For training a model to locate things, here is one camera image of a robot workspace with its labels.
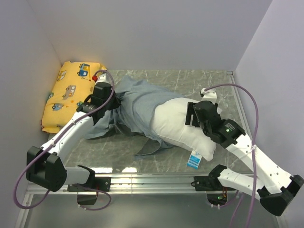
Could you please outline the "white pillow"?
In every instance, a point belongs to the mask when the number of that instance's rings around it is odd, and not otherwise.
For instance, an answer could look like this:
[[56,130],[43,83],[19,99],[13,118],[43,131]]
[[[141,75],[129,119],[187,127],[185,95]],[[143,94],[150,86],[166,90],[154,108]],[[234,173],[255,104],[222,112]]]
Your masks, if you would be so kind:
[[185,124],[189,102],[198,101],[174,98],[157,106],[150,128],[166,143],[198,152],[205,160],[211,161],[216,144],[200,128]]

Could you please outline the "blue-grey pillowcase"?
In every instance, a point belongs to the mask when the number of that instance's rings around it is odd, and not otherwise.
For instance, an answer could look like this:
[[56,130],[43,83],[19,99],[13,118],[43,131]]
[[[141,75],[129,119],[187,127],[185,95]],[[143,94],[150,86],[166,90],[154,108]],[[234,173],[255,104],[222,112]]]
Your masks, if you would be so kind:
[[145,136],[148,141],[135,154],[136,157],[149,156],[173,147],[150,128],[150,123],[157,106],[175,98],[183,98],[183,95],[149,84],[145,79],[135,80],[130,76],[121,79],[115,86],[115,92],[121,105],[106,111],[104,117],[85,134],[85,139],[99,138],[112,130],[126,136]]

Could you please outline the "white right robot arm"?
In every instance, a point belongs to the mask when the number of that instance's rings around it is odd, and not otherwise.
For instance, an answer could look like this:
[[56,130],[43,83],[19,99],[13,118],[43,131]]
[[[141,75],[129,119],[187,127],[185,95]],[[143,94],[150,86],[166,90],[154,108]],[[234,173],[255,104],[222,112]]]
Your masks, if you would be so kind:
[[281,216],[304,184],[300,175],[292,175],[256,147],[245,130],[231,119],[222,119],[217,104],[211,101],[187,105],[186,125],[201,128],[213,142],[238,157],[253,173],[253,177],[217,165],[207,177],[195,176],[197,191],[238,190],[253,195],[263,208]]

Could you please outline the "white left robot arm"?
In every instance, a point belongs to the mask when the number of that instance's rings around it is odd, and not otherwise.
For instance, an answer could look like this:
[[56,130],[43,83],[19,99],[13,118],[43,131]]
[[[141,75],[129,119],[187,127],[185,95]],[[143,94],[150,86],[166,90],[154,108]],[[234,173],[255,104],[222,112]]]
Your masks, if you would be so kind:
[[64,185],[79,185],[85,191],[92,190],[96,184],[95,172],[81,165],[65,167],[63,160],[106,111],[119,105],[114,86],[108,82],[96,82],[93,93],[77,108],[71,120],[47,143],[28,150],[26,179],[52,192]]

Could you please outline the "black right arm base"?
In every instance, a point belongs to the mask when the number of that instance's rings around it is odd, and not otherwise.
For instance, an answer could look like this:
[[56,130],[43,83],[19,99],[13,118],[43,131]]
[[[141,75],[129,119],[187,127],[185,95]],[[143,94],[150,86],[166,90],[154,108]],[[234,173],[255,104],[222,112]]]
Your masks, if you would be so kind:
[[211,206],[224,206],[228,202],[227,188],[209,176],[195,176],[191,186],[195,191],[204,191]]

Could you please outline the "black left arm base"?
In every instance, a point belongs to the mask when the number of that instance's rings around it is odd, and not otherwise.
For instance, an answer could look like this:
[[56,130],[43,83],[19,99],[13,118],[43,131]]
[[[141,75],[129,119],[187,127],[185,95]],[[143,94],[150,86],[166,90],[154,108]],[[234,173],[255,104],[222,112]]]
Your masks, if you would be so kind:
[[109,201],[103,208],[109,206],[112,197],[108,193],[111,187],[111,177],[95,177],[90,184],[68,185],[67,192],[77,193],[77,203],[81,207],[93,206],[102,194],[107,196]]

